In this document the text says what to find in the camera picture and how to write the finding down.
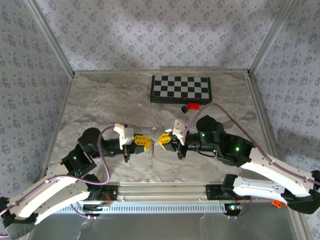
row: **wall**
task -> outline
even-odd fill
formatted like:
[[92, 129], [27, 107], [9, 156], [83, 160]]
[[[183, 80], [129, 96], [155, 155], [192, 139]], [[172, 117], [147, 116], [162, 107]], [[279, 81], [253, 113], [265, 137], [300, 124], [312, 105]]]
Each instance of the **wall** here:
[[20, 0], [0, 3], [0, 196], [40, 174], [69, 79]]
[[[320, 3], [301, 0], [256, 73], [285, 162], [320, 169]], [[320, 210], [307, 216], [320, 239]]]
[[248, 69], [281, 0], [37, 0], [74, 71]]

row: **red block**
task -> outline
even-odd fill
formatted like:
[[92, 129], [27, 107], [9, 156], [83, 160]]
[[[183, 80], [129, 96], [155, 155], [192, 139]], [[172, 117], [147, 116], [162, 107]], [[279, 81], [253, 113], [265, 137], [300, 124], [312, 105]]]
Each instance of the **red block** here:
[[194, 110], [199, 109], [199, 103], [197, 102], [188, 102], [187, 106], [188, 106], [188, 109], [194, 109]]

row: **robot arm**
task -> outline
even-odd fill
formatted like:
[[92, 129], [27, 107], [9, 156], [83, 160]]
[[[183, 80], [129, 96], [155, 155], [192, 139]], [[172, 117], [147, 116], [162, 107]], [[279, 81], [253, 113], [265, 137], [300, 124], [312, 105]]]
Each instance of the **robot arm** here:
[[[222, 123], [206, 115], [196, 123], [197, 133], [187, 132], [178, 120], [159, 137], [160, 145], [176, 152], [179, 159], [186, 157], [187, 151], [211, 152], [212, 157], [229, 166], [256, 172], [272, 181], [244, 179], [228, 174], [222, 185], [223, 191], [238, 196], [257, 196], [281, 201], [298, 212], [312, 214], [320, 207], [319, 186], [308, 181], [320, 180], [320, 171], [313, 172], [296, 169], [270, 155], [272, 162], [254, 144], [240, 136], [226, 133]], [[300, 179], [289, 172], [304, 177]]]
[[[131, 154], [145, 152], [152, 143], [146, 136], [134, 134], [133, 129], [127, 125], [117, 123], [114, 131], [119, 133], [119, 138], [101, 139], [105, 157], [123, 155], [127, 163]], [[96, 176], [87, 174], [96, 167], [94, 159], [100, 157], [99, 134], [100, 130], [97, 128], [87, 129], [78, 139], [74, 150], [61, 160], [61, 164], [53, 172], [15, 197], [0, 198], [0, 211], [11, 206], [10, 210], [1, 215], [2, 223], [11, 239], [21, 238], [49, 215], [70, 204], [87, 199], [90, 193], [91, 196], [92, 193], [95, 196], [101, 193], [92, 184], [74, 178], [99, 182]]]

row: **checkerboard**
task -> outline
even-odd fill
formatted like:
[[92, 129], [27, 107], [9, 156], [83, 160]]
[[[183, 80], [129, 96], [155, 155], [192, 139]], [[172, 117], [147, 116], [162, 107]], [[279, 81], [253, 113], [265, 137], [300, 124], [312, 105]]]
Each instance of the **checkerboard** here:
[[152, 76], [151, 103], [202, 105], [212, 102], [209, 77]]

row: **marble surface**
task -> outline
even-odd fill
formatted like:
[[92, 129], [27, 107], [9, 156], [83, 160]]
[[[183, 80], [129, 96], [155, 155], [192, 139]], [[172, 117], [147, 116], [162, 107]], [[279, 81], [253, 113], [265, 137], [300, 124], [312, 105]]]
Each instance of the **marble surface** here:
[[[152, 75], [210, 77], [213, 102], [221, 104], [239, 123], [266, 148], [262, 131], [247, 82], [236, 75], [215, 72], [166, 72], [140, 71], [123, 73], [76, 74], [73, 80], [62, 123], [52, 152], [48, 168], [53, 169], [77, 144], [77, 139], [87, 128], [100, 130], [114, 123], [128, 124], [135, 133], [156, 140], [172, 119], [188, 124], [197, 113], [184, 114], [180, 104], [150, 103]], [[245, 137], [219, 109], [210, 107], [202, 116], [210, 115], [223, 123], [226, 132]], [[117, 138], [117, 133], [107, 131], [104, 139]], [[100, 159], [92, 172], [103, 181], [105, 170]], [[132, 155], [129, 163], [122, 156], [107, 158], [111, 182], [220, 182], [226, 174], [257, 177], [237, 167], [222, 164], [215, 158], [188, 152], [179, 160], [177, 153], [156, 146], [154, 159], [149, 152]]]

